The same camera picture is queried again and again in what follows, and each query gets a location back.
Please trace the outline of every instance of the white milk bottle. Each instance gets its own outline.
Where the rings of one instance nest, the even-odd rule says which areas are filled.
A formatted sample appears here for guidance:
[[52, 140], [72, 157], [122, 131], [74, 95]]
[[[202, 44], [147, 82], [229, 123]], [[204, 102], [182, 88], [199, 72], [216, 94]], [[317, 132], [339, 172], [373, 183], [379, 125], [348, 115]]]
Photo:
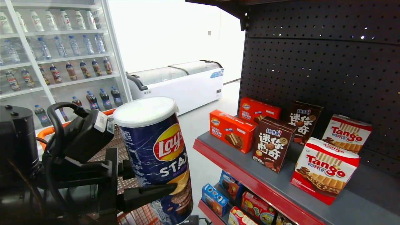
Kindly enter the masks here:
[[80, 30], [86, 30], [85, 21], [83, 20], [83, 16], [82, 16], [82, 14], [80, 13], [79, 10], [75, 11], [75, 18], [76, 18], [76, 21], [78, 22], [79, 29]]
[[65, 9], [61, 9], [61, 19], [62, 19], [62, 23], [65, 26], [66, 30], [72, 30], [72, 26], [71, 26], [71, 21], [70, 18], [68, 17], [68, 14], [65, 12]]
[[49, 24], [50, 30], [58, 30], [56, 20], [54, 19], [53, 14], [51, 14], [49, 9], [46, 9], [46, 19], [47, 23]]
[[28, 29], [26, 28], [26, 23], [25, 23], [24, 19], [22, 18], [20, 12], [18, 12], [18, 11], [16, 10], [15, 13], [17, 14], [18, 22], [20, 23], [22, 30], [23, 30], [25, 33], [28, 32]]
[[3, 12], [0, 12], [0, 21], [1, 21], [1, 27], [3, 28], [3, 32], [5, 34], [14, 33], [14, 30], [12, 29], [7, 16]]
[[91, 29], [91, 30], [97, 30], [96, 21], [94, 20], [94, 17], [93, 17], [93, 15], [92, 15], [92, 12], [91, 12], [89, 9], [86, 10], [86, 16], [88, 17], [90, 29]]
[[31, 10], [30, 16], [32, 18], [32, 22], [33, 22], [33, 25], [35, 26], [36, 32], [44, 31], [42, 22], [40, 21], [38, 14], [34, 10]]

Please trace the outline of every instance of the black pegboard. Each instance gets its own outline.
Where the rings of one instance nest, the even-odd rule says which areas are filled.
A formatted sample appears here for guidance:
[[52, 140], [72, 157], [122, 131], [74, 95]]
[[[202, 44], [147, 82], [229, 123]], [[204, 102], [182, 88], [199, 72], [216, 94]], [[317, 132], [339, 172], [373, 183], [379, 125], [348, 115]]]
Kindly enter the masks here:
[[400, 177], [399, 12], [399, 1], [251, 6], [240, 98], [282, 107], [282, 116], [293, 100], [324, 106], [316, 137], [334, 113], [371, 123], [362, 162]]

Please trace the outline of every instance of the lay's stax chip can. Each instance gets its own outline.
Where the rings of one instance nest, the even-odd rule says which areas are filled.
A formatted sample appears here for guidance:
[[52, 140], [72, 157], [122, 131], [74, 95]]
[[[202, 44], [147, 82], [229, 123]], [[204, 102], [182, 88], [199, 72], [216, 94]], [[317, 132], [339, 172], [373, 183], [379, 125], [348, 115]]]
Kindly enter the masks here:
[[139, 184], [178, 184], [174, 192], [150, 204], [165, 225], [183, 223], [193, 209], [188, 155], [177, 109], [171, 98], [152, 97], [134, 100], [114, 111]]

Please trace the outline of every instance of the refrigerator display case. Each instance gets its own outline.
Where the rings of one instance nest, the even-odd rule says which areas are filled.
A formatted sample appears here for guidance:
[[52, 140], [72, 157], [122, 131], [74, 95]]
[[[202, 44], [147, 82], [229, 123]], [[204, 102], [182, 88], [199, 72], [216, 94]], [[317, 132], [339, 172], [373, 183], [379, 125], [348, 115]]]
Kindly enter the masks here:
[[167, 96], [179, 107], [178, 115], [222, 97], [224, 69], [207, 60], [127, 73], [134, 98]]
[[30, 108], [36, 130], [50, 125], [45, 111], [56, 102], [105, 111], [132, 100], [107, 1], [1, 0], [0, 8], [0, 104]]

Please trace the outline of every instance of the chest freezer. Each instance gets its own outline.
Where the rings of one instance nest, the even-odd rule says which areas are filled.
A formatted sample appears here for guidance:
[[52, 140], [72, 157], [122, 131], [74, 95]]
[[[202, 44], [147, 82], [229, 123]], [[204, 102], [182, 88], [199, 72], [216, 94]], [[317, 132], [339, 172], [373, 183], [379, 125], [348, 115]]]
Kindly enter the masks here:
[[207, 60], [126, 73], [133, 99], [166, 96], [179, 106], [178, 115], [222, 96], [223, 67]]

